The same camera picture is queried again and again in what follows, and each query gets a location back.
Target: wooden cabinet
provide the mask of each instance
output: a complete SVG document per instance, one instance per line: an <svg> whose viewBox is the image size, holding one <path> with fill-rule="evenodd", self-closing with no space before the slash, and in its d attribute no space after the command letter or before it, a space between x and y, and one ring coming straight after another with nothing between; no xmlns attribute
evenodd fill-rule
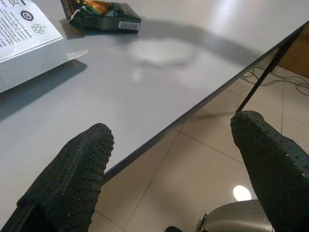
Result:
<svg viewBox="0 0 309 232"><path fill-rule="evenodd" d="M309 24L284 55L279 66L309 78Z"/></svg>

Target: table surface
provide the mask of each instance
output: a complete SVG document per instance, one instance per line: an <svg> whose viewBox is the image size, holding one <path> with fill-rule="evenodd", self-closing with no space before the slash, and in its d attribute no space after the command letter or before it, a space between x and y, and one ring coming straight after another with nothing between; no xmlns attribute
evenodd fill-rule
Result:
<svg viewBox="0 0 309 232"><path fill-rule="evenodd" d="M0 94L0 226L72 137L102 122L110 170L305 24L306 0L128 0L138 34L67 24L60 1L36 0L86 56Z"/></svg>

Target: black rubber grip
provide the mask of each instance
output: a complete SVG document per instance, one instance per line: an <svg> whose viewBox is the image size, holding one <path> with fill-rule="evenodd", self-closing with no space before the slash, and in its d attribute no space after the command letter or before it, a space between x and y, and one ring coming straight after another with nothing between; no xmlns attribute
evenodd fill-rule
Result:
<svg viewBox="0 0 309 232"><path fill-rule="evenodd" d="M113 150L111 130L96 124L71 139L17 206L36 203L58 231L86 232Z"/></svg>
<svg viewBox="0 0 309 232"><path fill-rule="evenodd" d="M254 111L231 119L253 189L276 232L309 231L309 157Z"/></svg>

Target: cable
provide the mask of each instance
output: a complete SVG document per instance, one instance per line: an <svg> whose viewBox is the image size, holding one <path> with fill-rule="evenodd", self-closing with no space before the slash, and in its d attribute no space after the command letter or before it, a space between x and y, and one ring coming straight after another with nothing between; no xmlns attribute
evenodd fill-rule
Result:
<svg viewBox="0 0 309 232"><path fill-rule="evenodd" d="M255 74L255 69L260 69L260 70L263 70L263 71L265 70L265 69L262 69L262 68L254 67L251 70L249 70L247 73L245 73L241 77L241 80L243 80L245 82L248 82L248 83L250 83L252 85L255 85L255 82L252 82L252 81L248 80L248 78L250 78L250 77L254 77L257 80L259 79L259 77ZM283 77L283 76L276 75L274 73L271 73L271 74L273 76L277 77L277 78L280 78L281 80L273 80L273 81L270 81L268 83L261 84L261 86L268 86L268 85L271 85L271 84L277 83L277 82L291 83L291 84L295 85L295 88L296 88L296 90L298 92L300 92L301 94L306 95L306 96L309 97L309 81L307 81L305 78L300 77L300 76L287 76L287 77ZM305 88L308 93L306 93L304 91L301 91L301 88Z"/></svg>

